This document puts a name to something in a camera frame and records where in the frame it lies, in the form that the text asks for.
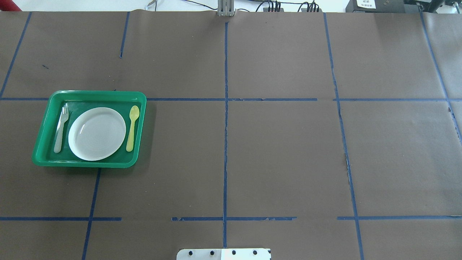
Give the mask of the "green plastic tray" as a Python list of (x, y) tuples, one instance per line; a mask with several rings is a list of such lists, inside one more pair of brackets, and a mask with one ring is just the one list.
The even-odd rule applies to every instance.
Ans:
[[(64, 127), (62, 149), (59, 153), (53, 152), (56, 141), (56, 129), (63, 105), (67, 103), (69, 119)], [(134, 149), (126, 151), (126, 143), (129, 133), (129, 112), (132, 106), (138, 106), (140, 117), (135, 123)], [(32, 154), (33, 163), (39, 166), (62, 166), (62, 167), (90, 167), (90, 168), (129, 168), (138, 160), (140, 142), (143, 133), (143, 125), (147, 98), (139, 91), (84, 91), (62, 90), (53, 93), (48, 101), (45, 114), (36, 139)], [(70, 150), (68, 145), (68, 132), (71, 124), (79, 115), (87, 110), (107, 107), (119, 112), (126, 124), (125, 140), (119, 150), (108, 158), (99, 161), (84, 161), (78, 158)]]

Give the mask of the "metal mounting plate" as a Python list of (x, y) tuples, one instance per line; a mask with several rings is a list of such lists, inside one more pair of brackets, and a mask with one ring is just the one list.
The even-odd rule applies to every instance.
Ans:
[(271, 260), (271, 250), (267, 248), (204, 248), (183, 249), (176, 255), (177, 260)]

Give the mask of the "long blue tape strip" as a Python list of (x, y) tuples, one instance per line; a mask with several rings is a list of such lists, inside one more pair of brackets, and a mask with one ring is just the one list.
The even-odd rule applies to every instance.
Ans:
[[(48, 101), (49, 98), (44, 97), (6, 97), (1, 100), (8, 101)], [(333, 101), (389, 101), (389, 102), (461, 102), (461, 98), (455, 99), (439, 99), (439, 98), (340, 98), (332, 99)], [(318, 101), (317, 98), (147, 98), (147, 101)]]

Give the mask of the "grey metal bracket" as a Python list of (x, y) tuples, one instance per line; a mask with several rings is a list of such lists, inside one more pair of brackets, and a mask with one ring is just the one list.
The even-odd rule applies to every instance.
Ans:
[(236, 13), (234, 0), (218, 0), (217, 15), (219, 17), (233, 17)]

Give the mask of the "yellow plastic spoon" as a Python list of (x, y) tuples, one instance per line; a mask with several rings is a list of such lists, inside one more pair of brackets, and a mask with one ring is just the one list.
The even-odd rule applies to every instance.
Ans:
[(138, 106), (134, 105), (130, 109), (129, 112), (129, 119), (130, 119), (130, 126), (129, 126), (129, 133), (126, 143), (126, 151), (132, 152), (134, 149), (134, 137), (135, 137), (135, 123), (137, 119), (140, 117), (140, 109)]

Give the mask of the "red object corner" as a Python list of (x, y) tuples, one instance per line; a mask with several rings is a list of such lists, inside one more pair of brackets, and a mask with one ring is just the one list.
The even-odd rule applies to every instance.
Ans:
[(13, 0), (0, 0), (0, 10), (6, 12), (21, 12), (21, 8)]

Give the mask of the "white round plate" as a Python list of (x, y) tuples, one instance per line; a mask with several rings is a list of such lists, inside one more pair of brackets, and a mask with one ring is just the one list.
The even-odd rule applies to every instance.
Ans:
[(119, 112), (97, 107), (74, 120), (68, 132), (68, 145), (78, 158), (99, 161), (119, 150), (125, 134), (125, 120)]

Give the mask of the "crossing blue tape strip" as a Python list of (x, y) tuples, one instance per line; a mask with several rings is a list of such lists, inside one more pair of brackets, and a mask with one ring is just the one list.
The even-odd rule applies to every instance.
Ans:
[(228, 117), (229, 117), (229, 79), (228, 79), (228, 43), (229, 43), (229, 22), (225, 23), (225, 37), (224, 37), (224, 54), (225, 54), (225, 62), (224, 62), (224, 83), (225, 83), (225, 124), (224, 124), (224, 188), (223, 188), (223, 242), (222, 245), (224, 248), (227, 248), (227, 163), (228, 163)]

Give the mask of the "dark equipment box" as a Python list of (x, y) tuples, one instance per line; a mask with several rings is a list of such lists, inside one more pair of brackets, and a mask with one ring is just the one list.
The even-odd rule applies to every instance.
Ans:
[(403, 0), (349, 0), (346, 13), (405, 13)]

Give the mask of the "clear plastic fork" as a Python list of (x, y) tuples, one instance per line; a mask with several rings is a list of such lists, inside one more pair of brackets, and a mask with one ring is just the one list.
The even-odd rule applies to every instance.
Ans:
[(60, 118), (57, 124), (56, 129), (56, 141), (53, 147), (54, 153), (59, 153), (62, 149), (63, 136), (64, 136), (64, 127), (69, 119), (70, 113), (68, 109), (68, 104), (65, 103), (61, 109)]

